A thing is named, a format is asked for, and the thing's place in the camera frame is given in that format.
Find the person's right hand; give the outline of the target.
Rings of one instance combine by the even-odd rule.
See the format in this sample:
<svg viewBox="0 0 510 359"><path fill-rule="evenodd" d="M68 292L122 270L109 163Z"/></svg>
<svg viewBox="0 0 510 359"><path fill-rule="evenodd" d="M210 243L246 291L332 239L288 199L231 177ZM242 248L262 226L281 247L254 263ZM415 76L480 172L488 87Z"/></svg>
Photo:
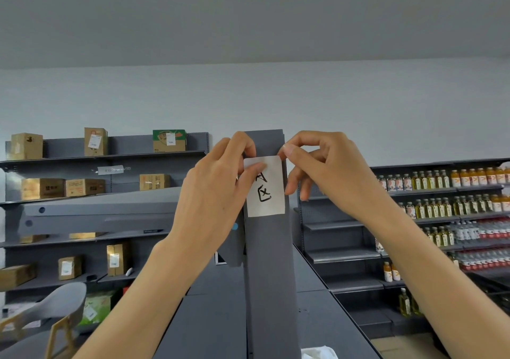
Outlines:
<svg viewBox="0 0 510 359"><path fill-rule="evenodd" d="M299 196L301 201L309 200L316 185L334 205L376 233L403 214L343 132L302 130L285 144L321 153L321 162L291 162L309 175L309 196Z"/></svg>

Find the white handwritten paper label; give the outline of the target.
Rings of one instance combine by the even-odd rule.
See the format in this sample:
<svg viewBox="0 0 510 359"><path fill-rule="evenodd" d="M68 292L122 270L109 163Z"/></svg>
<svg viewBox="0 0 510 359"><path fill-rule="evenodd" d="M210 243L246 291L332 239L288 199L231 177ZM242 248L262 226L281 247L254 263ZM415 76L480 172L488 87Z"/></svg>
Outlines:
<svg viewBox="0 0 510 359"><path fill-rule="evenodd" d="M244 159L244 167L264 163L266 168L254 180L246 198L245 215L248 218L282 215L286 211L284 172L279 156L261 156Z"/></svg>

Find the person's left forearm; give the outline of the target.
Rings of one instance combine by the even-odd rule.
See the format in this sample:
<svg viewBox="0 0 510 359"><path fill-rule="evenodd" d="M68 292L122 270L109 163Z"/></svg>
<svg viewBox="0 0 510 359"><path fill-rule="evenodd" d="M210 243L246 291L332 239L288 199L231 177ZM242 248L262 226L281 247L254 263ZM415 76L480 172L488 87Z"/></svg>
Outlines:
<svg viewBox="0 0 510 359"><path fill-rule="evenodd" d="M152 359L182 298L225 237L159 241L143 269L73 359Z"/></svg>

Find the green topped cardboard box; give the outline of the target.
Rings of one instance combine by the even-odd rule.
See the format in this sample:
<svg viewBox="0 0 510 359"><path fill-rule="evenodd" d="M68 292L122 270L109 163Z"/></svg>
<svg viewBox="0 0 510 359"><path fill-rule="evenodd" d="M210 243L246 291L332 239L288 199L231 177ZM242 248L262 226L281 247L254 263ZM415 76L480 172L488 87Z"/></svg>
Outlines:
<svg viewBox="0 0 510 359"><path fill-rule="evenodd" d="M154 152L181 152L187 150L185 130L153 130L152 147Z"/></svg>

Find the brown box with white label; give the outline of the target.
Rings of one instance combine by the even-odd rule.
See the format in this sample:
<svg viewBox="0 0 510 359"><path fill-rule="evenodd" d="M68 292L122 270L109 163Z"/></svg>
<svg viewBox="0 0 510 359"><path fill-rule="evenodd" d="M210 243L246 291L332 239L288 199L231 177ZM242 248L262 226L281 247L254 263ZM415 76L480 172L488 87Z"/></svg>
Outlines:
<svg viewBox="0 0 510 359"><path fill-rule="evenodd" d="M167 174L140 174L139 191L150 191L171 187L171 178Z"/></svg>
<svg viewBox="0 0 510 359"><path fill-rule="evenodd" d="M75 279L83 274L84 263L82 255L65 257L58 260L59 280Z"/></svg>

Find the row of yellow oil bottles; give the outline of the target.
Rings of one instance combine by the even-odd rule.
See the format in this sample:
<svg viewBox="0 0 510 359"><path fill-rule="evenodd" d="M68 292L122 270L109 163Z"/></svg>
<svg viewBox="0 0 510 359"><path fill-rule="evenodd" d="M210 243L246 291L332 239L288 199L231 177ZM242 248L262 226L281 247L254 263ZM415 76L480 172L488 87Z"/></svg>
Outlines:
<svg viewBox="0 0 510 359"><path fill-rule="evenodd" d="M452 188L450 176L447 170L413 171L411 185L414 190L434 190Z"/></svg>
<svg viewBox="0 0 510 359"><path fill-rule="evenodd" d="M445 249L456 245L455 235L448 226L423 227L422 230L437 247Z"/></svg>
<svg viewBox="0 0 510 359"><path fill-rule="evenodd" d="M414 201L397 201L405 214L416 220L480 219L494 215L491 211L475 211L478 201L465 196L431 197Z"/></svg>

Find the white shelf tag strip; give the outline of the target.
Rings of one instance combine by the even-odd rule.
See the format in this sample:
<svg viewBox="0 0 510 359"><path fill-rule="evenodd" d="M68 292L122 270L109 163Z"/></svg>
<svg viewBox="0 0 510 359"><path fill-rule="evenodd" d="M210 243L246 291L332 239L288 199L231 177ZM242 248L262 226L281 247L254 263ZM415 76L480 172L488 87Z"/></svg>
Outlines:
<svg viewBox="0 0 510 359"><path fill-rule="evenodd" d="M107 176L114 174L123 174L125 171L131 170L131 167L124 167L123 165L110 165L97 167L96 173L98 176Z"/></svg>

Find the grey gondola shelf unit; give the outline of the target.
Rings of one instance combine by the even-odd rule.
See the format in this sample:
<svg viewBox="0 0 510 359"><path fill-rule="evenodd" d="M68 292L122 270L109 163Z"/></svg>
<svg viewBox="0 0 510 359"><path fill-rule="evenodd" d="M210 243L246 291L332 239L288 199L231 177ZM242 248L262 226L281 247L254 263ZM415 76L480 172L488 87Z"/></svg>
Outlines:
<svg viewBox="0 0 510 359"><path fill-rule="evenodd" d="M124 219L147 225L175 214L180 188L122 193L112 198L79 198L77 209L29 208L23 221L50 220L57 214L73 214L100 219L104 228ZM236 220L218 248L228 267L210 262L190 288L170 323L154 358L167 354L178 359L247 359L246 303L244 281L244 214ZM382 359L324 283L294 247L294 272L298 305L300 348L328 346L339 359Z"/></svg>

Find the wide brown cardboard box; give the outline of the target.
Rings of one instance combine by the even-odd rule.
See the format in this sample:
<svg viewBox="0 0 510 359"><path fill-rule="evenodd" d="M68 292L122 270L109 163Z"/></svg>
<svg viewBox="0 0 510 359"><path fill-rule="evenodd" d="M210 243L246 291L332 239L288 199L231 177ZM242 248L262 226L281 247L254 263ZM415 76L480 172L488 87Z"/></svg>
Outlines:
<svg viewBox="0 0 510 359"><path fill-rule="evenodd" d="M22 180L21 200L65 197L66 180L62 178L26 178Z"/></svg>
<svg viewBox="0 0 510 359"><path fill-rule="evenodd" d="M81 197L105 193L104 179L68 179L66 180L65 196Z"/></svg>

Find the white crumpled plastic bag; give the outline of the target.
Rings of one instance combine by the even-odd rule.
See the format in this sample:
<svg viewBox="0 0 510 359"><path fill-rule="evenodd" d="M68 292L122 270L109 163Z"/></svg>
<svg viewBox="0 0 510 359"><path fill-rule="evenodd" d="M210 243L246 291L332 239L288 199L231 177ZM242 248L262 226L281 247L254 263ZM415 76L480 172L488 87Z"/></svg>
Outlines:
<svg viewBox="0 0 510 359"><path fill-rule="evenodd" d="M328 346L301 349L301 359L339 359L335 350Z"/></svg>

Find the row of red labelled water bottles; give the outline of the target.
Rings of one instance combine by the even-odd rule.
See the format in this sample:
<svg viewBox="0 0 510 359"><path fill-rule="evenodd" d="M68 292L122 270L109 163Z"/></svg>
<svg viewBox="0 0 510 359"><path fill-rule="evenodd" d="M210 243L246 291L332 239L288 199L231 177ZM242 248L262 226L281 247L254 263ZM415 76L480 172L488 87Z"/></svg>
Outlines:
<svg viewBox="0 0 510 359"><path fill-rule="evenodd" d="M510 239L510 218L456 222L452 225L451 230L456 240L461 243Z"/></svg>
<svg viewBox="0 0 510 359"><path fill-rule="evenodd" d="M453 253L451 257L463 272L510 267L510 247L459 251Z"/></svg>

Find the green and white carton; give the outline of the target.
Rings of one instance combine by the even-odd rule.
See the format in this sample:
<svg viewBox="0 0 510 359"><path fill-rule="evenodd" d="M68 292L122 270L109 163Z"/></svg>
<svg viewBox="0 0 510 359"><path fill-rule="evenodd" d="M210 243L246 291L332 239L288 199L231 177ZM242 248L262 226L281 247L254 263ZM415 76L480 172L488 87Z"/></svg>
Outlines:
<svg viewBox="0 0 510 359"><path fill-rule="evenodd" d="M118 301L118 291L88 293L79 325L102 323Z"/></svg>

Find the grey wall shelving with bottles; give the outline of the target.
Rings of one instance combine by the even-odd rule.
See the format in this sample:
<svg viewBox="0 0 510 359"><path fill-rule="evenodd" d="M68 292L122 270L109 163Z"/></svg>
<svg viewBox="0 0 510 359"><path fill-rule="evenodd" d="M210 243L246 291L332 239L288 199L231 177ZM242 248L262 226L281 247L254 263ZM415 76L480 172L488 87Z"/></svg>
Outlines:
<svg viewBox="0 0 510 359"><path fill-rule="evenodd" d="M486 167L510 168L510 157L387 165L373 167L372 170L378 177L390 174L409 174L411 176L413 171L440 169L447 170L447 174L450 175L452 170ZM493 194L510 195L510 187L452 187L387 193L396 203L397 201L408 202L421 198L465 196L469 201L478 201L475 211L493 212L490 196ZM298 242L298 247L325 282L328 290L340 301L368 338L375 339L432 331L403 278L400 281L385 282L384 261L392 264L392 259L361 222L354 220L353 217L335 207L316 186L312 188L309 200L299 203L298 213L301 221L301 240ZM501 217L510 218L510 213L494 212L494 215L480 219ZM423 227L448 226L451 229L456 222L480 219L412 220L423 231ZM510 239L465 243L456 240L454 247L438 248L454 263L451 255L459 251L508 247L510 247ZM464 273L488 298L510 316L510 267ZM398 297L402 287L406 288L410 298L411 317L403 317L399 311Z"/></svg>

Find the grey shelf end post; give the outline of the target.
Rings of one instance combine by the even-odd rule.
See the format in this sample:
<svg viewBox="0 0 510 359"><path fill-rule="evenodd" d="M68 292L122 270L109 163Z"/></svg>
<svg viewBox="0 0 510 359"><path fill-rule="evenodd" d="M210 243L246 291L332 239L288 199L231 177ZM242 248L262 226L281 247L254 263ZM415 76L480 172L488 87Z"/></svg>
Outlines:
<svg viewBox="0 0 510 359"><path fill-rule="evenodd" d="M277 156L283 130L247 131L256 156ZM282 161L284 187L287 169ZM248 218L244 204L244 281L247 359L301 359L298 305L289 222L289 199L282 215Z"/></svg>

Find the grey wall shelving with boxes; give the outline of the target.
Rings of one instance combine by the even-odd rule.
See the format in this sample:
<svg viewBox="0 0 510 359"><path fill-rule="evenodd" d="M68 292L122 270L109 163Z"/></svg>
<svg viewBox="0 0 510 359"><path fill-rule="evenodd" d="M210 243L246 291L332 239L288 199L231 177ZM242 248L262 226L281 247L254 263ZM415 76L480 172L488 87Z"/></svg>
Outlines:
<svg viewBox="0 0 510 359"><path fill-rule="evenodd" d="M181 152L154 152L151 135L109 137L107 156L84 156L84 139L48 139L44 141L40 160L1 161L5 173L5 201L0 202L0 213L5 214L5 266L37 263L37 277L5 294L6 304L36 302L66 283L85 283L88 292L120 290L131 285L145 265L152 248L171 228L172 216L147 225L134 224L124 219L104 228L101 220L73 214L57 214L50 220L23 221L27 209L77 209L78 197L59 199L21 200L22 180L26 178L104 179L105 194L93 198L112 198L122 193L139 192L140 174L167 174L171 187L179 187L198 160L209 151L208 133L187 134L187 150ZM98 176L99 166L123 165L131 170L123 174ZM94 239L72 240L71 233L105 232ZM20 236L48 234L49 237L32 244L20 244ZM131 246L129 277L107 276L106 246L128 242ZM83 256L83 274L75 279L59 280L58 260L75 255Z"/></svg>

